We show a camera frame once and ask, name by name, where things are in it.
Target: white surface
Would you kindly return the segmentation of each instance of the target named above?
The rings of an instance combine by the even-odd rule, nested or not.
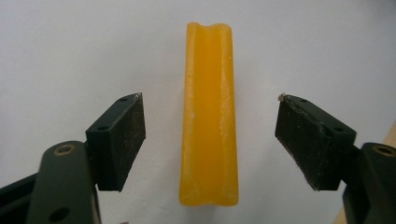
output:
[[[314,192],[274,137],[281,92],[381,142],[396,118],[396,2],[1,1],[0,187],[143,92],[147,139],[104,223],[331,223],[341,193]],[[240,202],[178,202],[186,24],[233,28]]]

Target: yellow bar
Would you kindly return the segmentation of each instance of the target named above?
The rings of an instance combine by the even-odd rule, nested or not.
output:
[[[180,202],[238,203],[233,40],[226,24],[187,26]]]

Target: yellow rectangular object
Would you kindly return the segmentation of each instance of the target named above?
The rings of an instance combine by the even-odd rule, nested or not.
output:
[[[226,24],[187,27],[180,202],[238,203],[233,40]]]

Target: black metal bracket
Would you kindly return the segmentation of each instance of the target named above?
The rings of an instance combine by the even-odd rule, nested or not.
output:
[[[143,96],[117,100],[87,142],[50,147],[39,172],[0,189],[0,223],[101,223],[95,185],[122,191],[146,138]]]
[[[309,101],[279,96],[276,138],[294,158],[313,190],[343,195],[348,224],[396,223],[396,148],[353,146],[356,132]]]

